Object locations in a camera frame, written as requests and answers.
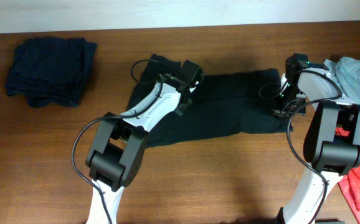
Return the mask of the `black Nike t-shirt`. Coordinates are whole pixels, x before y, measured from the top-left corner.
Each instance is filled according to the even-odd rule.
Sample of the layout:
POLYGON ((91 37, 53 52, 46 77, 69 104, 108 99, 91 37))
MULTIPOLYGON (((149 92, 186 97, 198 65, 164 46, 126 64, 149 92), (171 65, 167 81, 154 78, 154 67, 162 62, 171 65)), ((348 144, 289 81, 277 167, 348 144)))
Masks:
POLYGON ((206 75, 182 116, 167 114, 150 132, 148 147, 238 133, 284 133, 288 119, 272 114, 269 96, 279 91, 278 70, 206 75))

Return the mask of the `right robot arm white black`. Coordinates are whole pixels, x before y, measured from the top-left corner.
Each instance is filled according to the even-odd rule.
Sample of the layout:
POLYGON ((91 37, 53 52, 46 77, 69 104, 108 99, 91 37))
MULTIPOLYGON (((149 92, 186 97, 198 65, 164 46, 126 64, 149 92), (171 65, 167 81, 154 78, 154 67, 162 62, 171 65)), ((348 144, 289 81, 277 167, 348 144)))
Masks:
POLYGON ((297 160, 305 170, 291 200, 276 223, 315 223, 332 188, 360 166, 360 105, 343 94, 326 65, 294 53, 285 60, 280 91, 272 97, 272 113, 289 121, 315 109, 297 160))

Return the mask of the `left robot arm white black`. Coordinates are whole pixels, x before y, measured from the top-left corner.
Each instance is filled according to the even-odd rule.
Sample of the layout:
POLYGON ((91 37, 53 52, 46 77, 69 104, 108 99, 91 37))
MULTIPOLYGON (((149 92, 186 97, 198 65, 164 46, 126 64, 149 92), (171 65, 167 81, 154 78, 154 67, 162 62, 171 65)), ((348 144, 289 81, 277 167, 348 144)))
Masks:
POLYGON ((186 60, 180 71, 158 75, 153 89, 122 114, 96 119, 98 129, 85 164, 93 187, 88 223, 116 223, 124 189, 136 177, 151 130, 169 113, 182 114, 204 73, 186 60))

